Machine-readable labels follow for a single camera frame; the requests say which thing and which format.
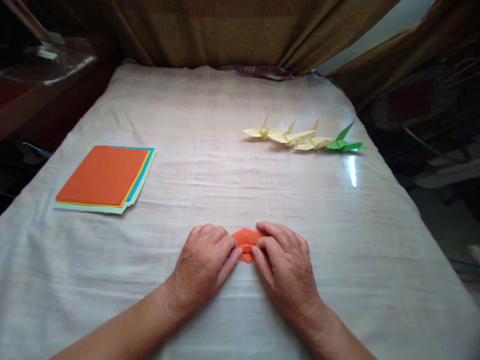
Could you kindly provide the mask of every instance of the origami paper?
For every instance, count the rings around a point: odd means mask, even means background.
[[[122,206],[150,152],[94,146],[56,196],[57,202]]]
[[[280,127],[270,127],[267,126],[267,119],[269,118],[270,113],[266,115],[265,121],[263,122],[261,128],[255,129],[255,128],[250,128],[250,129],[245,129],[242,130],[245,134],[250,135],[251,137],[254,138],[261,138],[262,141],[265,141],[269,135],[275,135],[275,134],[284,134],[287,132],[289,129],[285,128],[280,128]]]
[[[306,139],[308,139],[311,135],[315,136],[315,133],[317,132],[317,126],[319,125],[319,122],[315,123],[315,126],[313,127],[312,130],[310,131],[302,131],[298,132],[296,134],[292,134],[292,129],[294,127],[295,120],[292,122],[290,127],[288,128],[288,131],[285,133],[275,133],[271,134],[268,137],[276,142],[279,142],[281,144],[285,144],[286,147],[290,147],[292,145],[297,145],[299,143],[304,142]]]
[[[345,136],[347,136],[347,133],[352,128],[354,122],[352,122],[338,134],[336,140],[330,143],[329,149],[338,150],[341,153],[368,149],[368,147],[364,146],[363,142],[348,142],[344,140]]]
[[[82,213],[110,213],[110,214],[123,214],[125,209],[137,201],[137,198],[142,191],[142,188],[145,184],[145,180],[149,175],[150,168],[152,167],[152,163],[154,162],[155,156],[157,152],[155,149],[152,149],[152,154],[150,158],[147,160],[147,163],[143,167],[145,171],[142,171],[143,174],[140,174],[141,178],[140,183],[138,186],[134,186],[135,190],[131,200],[127,200],[122,207],[111,207],[111,206],[91,206],[91,205],[75,205],[75,204],[65,204],[56,202],[54,205],[54,209],[56,210],[69,210],[69,211],[76,211]]]
[[[231,236],[235,238],[236,242],[238,243],[238,247],[243,248],[243,254],[240,256],[240,260],[250,264],[254,260],[252,246],[255,246],[259,239],[263,238],[265,234],[243,228],[236,233],[233,233]]]
[[[134,149],[133,147],[125,147],[125,146],[113,146],[113,147],[114,148]],[[125,197],[123,198],[123,201],[119,205],[108,205],[108,204],[102,204],[102,203],[96,204],[96,203],[78,202],[78,201],[76,201],[76,202],[57,201],[57,203],[59,203],[59,204],[71,204],[71,205],[87,205],[87,206],[97,206],[97,207],[108,206],[108,207],[112,207],[112,208],[122,208],[124,206],[125,202],[128,201],[130,196],[134,193],[134,189],[135,189],[137,183],[139,182],[140,176],[143,174],[144,169],[145,169],[145,165],[146,165],[146,163],[147,163],[147,161],[148,161],[148,159],[150,158],[151,155],[152,155],[152,152],[148,151],[147,155],[145,156],[145,159],[143,160],[143,164],[141,165],[141,168],[138,170],[138,173],[136,174],[135,180],[132,182],[132,184],[130,186],[130,189],[128,190]]]
[[[317,131],[317,127],[319,125],[319,120],[316,121],[313,130]],[[297,145],[293,148],[294,150],[318,150],[323,147],[328,147],[332,138],[330,137],[323,137],[323,136],[316,136],[315,133],[310,134],[310,136],[303,140],[299,141]]]

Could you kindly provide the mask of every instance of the yellow paper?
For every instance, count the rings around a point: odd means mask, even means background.
[[[292,134],[291,132],[292,132],[292,128],[294,127],[294,124],[295,124],[295,120],[290,125],[287,132],[285,132],[284,134],[275,134],[275,135],[269,136],[269,138],[281,144],[285,144],[286,147],[304,143],[305,140],[309,138],[313,138],[315,136],[315,133],[317,132],[317,127],[319,125],[319,121],[318,120],[316,121],[315,125],[313,126],[313,129],[310,131],[302,131],[302,132]]]
[[[307,138],[300,139],[297,142],[297,145],[293,148],[294,150],[318,150],[323,147],[330,146],[332,139],[330,137],[316,136],[317,128],[319,126],[319,120],[316,121],[313,131],[314,133],[310,134]]]
[[[288,132],[288,129],[285,128],[267,126],[267,119],[269,118],[269,115],[270,112],[266,115],[266,118],[263,121],[261,128],[250,128],[242,131],[253,138],[261,138],[262,141],[265,141],[270,136],[281,135]]]

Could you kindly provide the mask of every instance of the hand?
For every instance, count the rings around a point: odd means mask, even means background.
[[[243,249],[223,227],[195,226],[166,281],[169,308],[180,320],[211,300],[234,271]]]
[[[256,226],[271,235],[260,238],[251,249],[266,292],[303,336],[322,332],[329,309],[317,290],[307,241],[281,224],[259,222]]]

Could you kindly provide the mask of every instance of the light green paper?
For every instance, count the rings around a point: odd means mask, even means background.
[[[125,209],[128,208],[130,205],[134,204],[137,201],[142,188],[144,187],[145,180],[149,175],[150,168],[152,167],[152,163],[154,162],[155,156],[157,156],[157,150],[153,151],[151,155],[151,159],[148,162],[146,167],[145,173],[140,181],[140,184],[136,188],[135,193],[133,194],[130,201],[126,201],[122,207],[111,207],[111,206],[89,206],[89,205],[75,205],[75,204],[65,204],[56,202],[54,209],[63,209],[63,210],[77,210],[83,212],[90,212],[90,213],[110,213],[110,214],[123,214]]]
[[[345,141],[345,136],[347,136],[348,132],[354,125],[355,121],[353,121],[350,125],[348,125],[345,129],[343,129],[338,136],[336,137],[335,141],[330,143],[329,149],[332,150],[339,150],[341,153],[346,153],[349,151],[358,151],[362,149],[368,149],[368,147],[363,146],[362,142],[348,142]]]

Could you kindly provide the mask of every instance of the brown curtain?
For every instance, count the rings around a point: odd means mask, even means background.
[[[329,75],[357,112],[440,52],[480,36],[479,0],[437,0],[418,26],[380,44]]]
[[[275,65],[295,75],[353,44],[398,1],[25,0],[60,29],[113,29],[143,65]]]

